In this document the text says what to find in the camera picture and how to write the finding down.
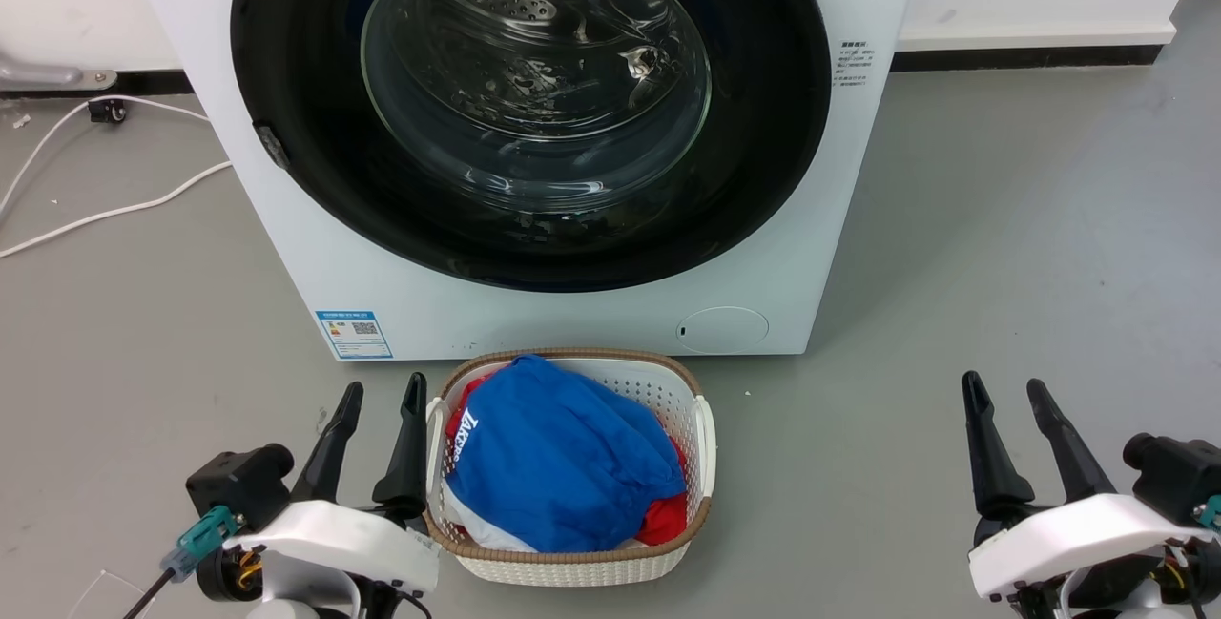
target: washing machine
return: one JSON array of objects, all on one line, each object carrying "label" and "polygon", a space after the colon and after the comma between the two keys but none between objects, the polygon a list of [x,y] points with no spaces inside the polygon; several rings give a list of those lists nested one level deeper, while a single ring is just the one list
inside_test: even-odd
[{"label": "washing machine", "polygon": [[906,0],[150,0],[341,360],[806,349]]}]

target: cable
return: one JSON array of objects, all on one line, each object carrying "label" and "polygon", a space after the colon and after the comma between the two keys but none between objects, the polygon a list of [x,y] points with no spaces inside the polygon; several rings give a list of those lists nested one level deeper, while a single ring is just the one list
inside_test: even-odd
[{"label": "cable", "polygon": [[249,567],[243,567],[242,575],[237,577],[237,587],[242,588],[243,591],[250,590],[250,579],[253,579],[254,575],[256,575],[261,570],[263,570],[261,562],[255,562]]},{"label": "cable", "polygon": [[1206,619],[1204,608],[1200,607],[1200,591],[1195,587],[1195,579],[1190,569],[1183,569],[1183,580],[1187,581],[1187,597],[1192,601],[1192,612],[1195,619]]},{"label": "cable", "polygon": [[144,607],[148,607],[149,602],[153,602],[153,596],[155,596],[166,584],[170,584],[170,579],[172,577],[173,569],[166,569],[162,571],[161,575],[158,576],[158,580],[149,586],[149,590],[140,596],[140,599],[136,601],[136,604],[127,610],[127,614],[123,614],[123,619],[136,619],[139,617],[140,612],[144,610]]},{"label": "cable", "polygon": [[1181,588],[1187,587],[1187,584],[1183,582],[1183,576],[1178,575],[1178,569],[1175,569],[1175,565],[1168,559],[1166,560],[1164,567],[1166,568],[1167,571],[1170,571],[1170,575],[1173,576],[1176,581],[1178,581],[1178,587]]},{"label": "cable", "polygon": [[[5,210],[9,208],[9,203],[12,200],[12,194],[17,190],[17,184],[21,183],[21,179],[22,179],[22,177],[24,177],[26,172],[29,170],[31,164],[34,162],[34,157],[37,157],[38,153],[40,153],[40,150],[43,150],[43,147],[46,145],[46,142],[51,139],[51,136],[54,136],[54,133],[56,131],[59,131],[59,128],[62,127],[62,125],[66,123],[67,120],[70,120],[74,115],[77,115],[78,111],[83,111],[84,107],[87,107],[89,105],[89,103],[105,101],[105,100],[123,100],[123,101],[131,101],[131,103],[144,103],[144,105],[148,105],[148,106],[164,107],[164,110],[166,110],[166,111],[178,111],[178,114],[184,114],[184,115],[192,116],[192,118],[201,120],[205,123],[209,122],[208,116],[203,116],[203,115],[195,114],[195,111],[186,110],[186,107],[164,105],[164,103],[154,103],[154,101],[150,101],[150,100],[144,100],[144,98],[128,98],[127,94],[109,94],[109,96],[92,98],[92,100],[88,100],[85,103],[79,103],[79,105],[74,106],[72,109],[72,111],[67,111],[67,114],[63,116],[63,118],[60,118],[56,125],[51,125],[50,131],[48,131],[45,133],[45,136],[43,136],[43,139],[39,140],[37,145],[34,145],[34,151],[31,153],[29,157],[26,159],[26,164],[22,164],[21,171],[17,172],[17,177],[13,178],[12,184],[9,184],[9,190],[4,194],[4,199],[0,200],[0,220],[4,220]],[[166,197],[159,198],[159,200],[154,200],[154,201],[149,201],[149,203],[137,203],[137,205],[125,206],[122,209],[115,209],[115,210],[110,210],[110,211],[101,211],[101,214],[96,214],[96,215],[89,216],[87,219],[74,220],[74,222],[65,225],[62,228],[56,228],[55,231],[51,231],[49,233],[43,233],[43,236],[39,236],[39,237],[35,237],[33,239],[22,242],[21,244],[18,244],[18,245],[16,245],[13,248],[0,250],[0,259],[4,259],[6,256],[12,256],[13,254],[20,253],[20,250],[26,250],[26,249],[29,249],[29,248],[32,248],[34,245],[39,245],[43,242],[51,241],[51,239],[54,239],[56,237],[62,236],[62,233],[66,233],[66,232],[70,232],[70,231],[76,231],[76,228],[82,227],[82,225],[93,223],[96,220],[110,219],[110,217],[123,215],[123,214],[131,214],[131,211],[140,211],[140,210],[144,210],[144,209],[153,209],[153,206],[161,206],[162,203],[170,201],[170,200],[172,200],[172,198],[178,197],[178,194],[184,193],[188,188],[190,188],[192,186],[194,186],[195,183],[198,183],[198,181],[208,178],[214,172],[223,171],[223,170],[226,170],[227,167],[231,167],[231,166],[232,166],[232,164],[226,161],[226,162],[222,162],[222,164],[217,164],[214,167],[209,167],[206,171],[198,172],[198,175],[195,177],[193,177],[192,179],[188,179],[182,186],[178,186],[177,189],[175,189],[170,194],[166,194]]]},{"label": "cable", "polygon": [[424,603],[420,602],[419,599],[416,599],[415,596],[413,596],[411,593],[399,593],[399,597],[402,597],[407,602],[410,602],[411,604],[415,606],[416,609],[419,609],[420,612],[422,612],[424,613],[424,619],[432,619],[432,613],[429,612],[429,608],[424,607]]},{"label": "cable", "polygon": [[68,610],[67,619],[76,619],[77,609],[81,609],[81,606],[84,603],[84,598],[89,597],[89,593],[93,592],[93,588],[95,588],[96,585],[100,584],[103,579],[105,579],[105,576],[110,576],[111,579],[118,581],[118,584],[126,585],[128,588],[131,588],[131,590],[133,590],[133,591],[136,591],[138,593],[144,592],[144,591],[142,591],[139,588],[139,586],[137,586],[136,584],[128,581],[127,579],[125,579],[125,577],[122,577],[122,576],[120,576],[117,574],[111,574],[110,571],[106,571],[105,569],[103,569],[101,571],[98,573],[96,579],[94,579],[93,582],[89,584],[88,587],[84,590],[84,592],[81,593],[81,597],[78,597],[77,601],[74,603],[72,603],[72,609]]},{"label": "cable", "polygon": [[214,172],[225,171],[227,167],[231,167],[231,166],[233,166],[233,165],[231,162],[226,161],[226,162],[222,162],[222,164],[217,164],[216,166],[210,167],[206,171],[197,172],[197,175],[195,175],[194,178],[192,178],[190,181],[187,181],[182,186],[178,186],[177,189],[175,189],[170,194],[166,194],[166,197],[164,197],[164,198],[159,198],[159,200],[153,200],[153,201],[149,201],[149,203],[136,203],[136,205],[132,205],[132,206],[125,206],[122,209],[112,209],[110,211],[101,211],[101,214],[95,214],[95,215],[92,215],[92,216],[89,216],[87,219],[74,220],[74,222],[65,225],[65,227],[62,227],[62,228],[56,228],[55,231],[51,231],[49,233],[44,233],[44,236],[39,236],[39,237],[35,237],[33,239],[22,242],[17,247],[12,247],[12,248],[5,249],[5,250],[0,250],[0,259],[4,259],[6,256],[12,256],[13,254],[20,253],[20,250],[26,250],[26,249],[29,249],[29,248],[32,248],[34,245],[40,245],[44,242],[48,242],[50,239],[54,239],[54,238],[57,238],[57,237],[62,236],[62,233],[66,233],[66,232],[70,232],[70,231],[76,231],[76,228],[82,227],[82,225],[94,223],[94,222],[96,222],[96,220],[111,219],[114,216],[121,216],[123,214],[131,214],[131,211],[140,211],[140,210],[144,210],[144,209],[153,209],[153,206],[161,206],[166,201],[172,200],[172,198],[178,197],[178,194],[182,194],[182,193],[187,192],[187,189],[190,188],[192,186],[194,186],[195,183],[198,183],[198,181],[208,178]]},{"label": "cable", "polygon": [[1059,602],[1056,602],[1056,617],[1072,619],[1072,607],[1068,607],[1068,595],[1077,590],[1077,586],[1081,585],[1081,580],[1089,573],[1089,567],[1082,567],[1072,574],[1068,574],[1068,577],[1065,579],[1063,584],[1060,584],[1060,592],[1056,596],[1059,599]]}]

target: washing machine door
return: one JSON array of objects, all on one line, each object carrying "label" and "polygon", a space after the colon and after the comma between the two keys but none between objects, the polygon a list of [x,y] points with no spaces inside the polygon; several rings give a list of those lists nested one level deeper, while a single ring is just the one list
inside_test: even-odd
[{"label": "washing machine door", "polygon": [[827,120],[816,0],[234,0],[271,161],[393,253],[587,292],[763,225]]}]

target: robotic arm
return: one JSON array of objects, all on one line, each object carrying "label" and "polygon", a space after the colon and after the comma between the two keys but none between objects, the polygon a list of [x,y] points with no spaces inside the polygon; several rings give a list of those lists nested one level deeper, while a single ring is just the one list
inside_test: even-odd
[{"label": "robotic arm", "polygon": [[425,493],[427,385],[415,372],[400,408],[402,426],[375,507],[336,503],[348,438],[364,388],[348,386],[289,491],[287,448],[221,453],[187,480],[200,515],[226,507],[242,525],[199,563],[199,587],[214,601],[263,602],[250,619],[389,619],[402,601],[436,588],[438,547],[420,515]]},{"label": "robotic arm", "polygon": [[979,597],[1024,619],[1177,618],[1167,604],[1190,604],[1203,619],[1201,606],[1221,595],[1221,451],[1136,436],[1123,459],[1140,477],[1132,496],[1118,494],[1043,381],[1031,380],[1027,396],[1063,480],[1060,507],[1032,504],[983,380],[962,377],[980,515],[967,557]]}]

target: teal connector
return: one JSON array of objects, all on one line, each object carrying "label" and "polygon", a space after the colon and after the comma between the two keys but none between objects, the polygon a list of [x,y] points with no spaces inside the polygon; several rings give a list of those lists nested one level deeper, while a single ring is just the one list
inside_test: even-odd
[{"label": "teal connector", "polygon": [[1221,524],[1217,524],[1217,519],[1221,519],[1221,496],[1209,497],[1209,501],[1192,514],[1195,514],[1195,520],[1205,529],[1221,531]]},{"label": "teal connector", "polygon": [[173,571],[172,581],[181,584],[190,577],[205,557],[220,549],[244,523],[241,515],[234,515],[227,507],[214,507],[201,515],[194,526],[178,536],[173,551],[161,559],[162,571]]}]

